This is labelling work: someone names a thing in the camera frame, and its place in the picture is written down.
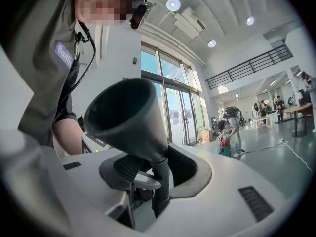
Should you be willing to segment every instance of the balcony railing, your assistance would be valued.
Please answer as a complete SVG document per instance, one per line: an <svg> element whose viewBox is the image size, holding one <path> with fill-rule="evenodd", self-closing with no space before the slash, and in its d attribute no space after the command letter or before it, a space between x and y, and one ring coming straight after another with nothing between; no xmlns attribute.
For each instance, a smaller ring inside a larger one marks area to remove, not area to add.
<svg viewBox="0 0 316 237"><path fill-rule="evenodd" d="M207 79L206 81L208 82L209 89L212 90L218 86L258 72L281 61L285 61L291 57L292 54L287 49L287 46L282 45L237 66L234 66L231 69Z"/></svg>

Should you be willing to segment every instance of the name badge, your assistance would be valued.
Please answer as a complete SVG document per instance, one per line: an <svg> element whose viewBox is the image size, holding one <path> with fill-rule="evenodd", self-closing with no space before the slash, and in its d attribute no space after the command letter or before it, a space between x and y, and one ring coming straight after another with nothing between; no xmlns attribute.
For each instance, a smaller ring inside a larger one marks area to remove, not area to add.
<svg viewBox="0 0 316 237"><path fill-rule="evenodd" d="M65 48L65 46L61 42L57 43L57 46L55 48L55 53L70 69L74 62L74 59L72 58L70 52L68 52L68 50Z"/></svg>

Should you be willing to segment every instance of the doorway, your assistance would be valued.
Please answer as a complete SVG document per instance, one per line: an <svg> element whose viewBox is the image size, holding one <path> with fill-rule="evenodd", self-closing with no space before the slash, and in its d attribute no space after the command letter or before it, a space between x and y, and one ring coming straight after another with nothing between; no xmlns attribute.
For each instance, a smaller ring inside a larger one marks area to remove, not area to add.
<svg viewBox="0 0 316 237"><path fill-rule="evenodd" d="M197 142L191 95L177 88L166 88L172 142L193 145Z"/></svg>

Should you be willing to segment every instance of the white ceiling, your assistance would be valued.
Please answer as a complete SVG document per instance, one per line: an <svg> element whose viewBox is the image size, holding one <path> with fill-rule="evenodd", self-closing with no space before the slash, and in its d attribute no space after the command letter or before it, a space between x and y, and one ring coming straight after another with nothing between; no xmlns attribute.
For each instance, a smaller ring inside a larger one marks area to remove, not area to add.
<svg viewBox="0 0 316 237"><path fill-rule="evenodd" d="M293 75L296 75L300 71L298 66L293 67L291 69L292 69ZM268 89L270 91L276 88L280 88L288 80L289 80L288 75L286 71L284 71L274 76L264 78L260 81L249 84L245 87L223 93L219 95L217 98L223 101L224 103L230 103L237 99L236 98L237 93L238 93L239 99L244 99L250 96L256 96L263 93L265 89Z"/></svg>
<svg viewBox="0 0 316 237"><path fill-rule="evenodd" d="M149 0L155 4L146 21L160 27L188 46L205 63L211 57L210 40L216 40L214 49L225 49L258 33L264 34L273 28L297 19L285 0L179 0L182 13L190 7L207 27L198 38L191 39L173 22L168 13L168 0ZM253 26L246 25L249 16L255 18Z"/></svg>

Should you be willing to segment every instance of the machine vent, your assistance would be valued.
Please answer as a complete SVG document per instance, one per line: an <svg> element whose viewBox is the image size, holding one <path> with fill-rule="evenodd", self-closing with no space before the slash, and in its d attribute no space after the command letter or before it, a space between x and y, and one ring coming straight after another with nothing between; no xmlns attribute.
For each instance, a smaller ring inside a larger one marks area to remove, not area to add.
<svg viewBox="0 0 316 237"><path fill-rule="evenodd" d="M197 23L202 27L203 30L206 29L206 27L204 26L204 24L198 19Z"/></svg>
<svg viewBox="0 0 316 237"><path fill-rule="evenodd" d="M75 167L79 167L79 166L81 166L81 164L76 161L76 162L65 164L63 166L64 166L65 170L69 170L69 169L72 169L72 168L75 168Z"/></svg>
<svg viewBox="0 0 316 237"><path fill-rule="evenodd" d="M254 187L241 188L239 189L239 192L258 222L273 212L271 206Z"/></svg>

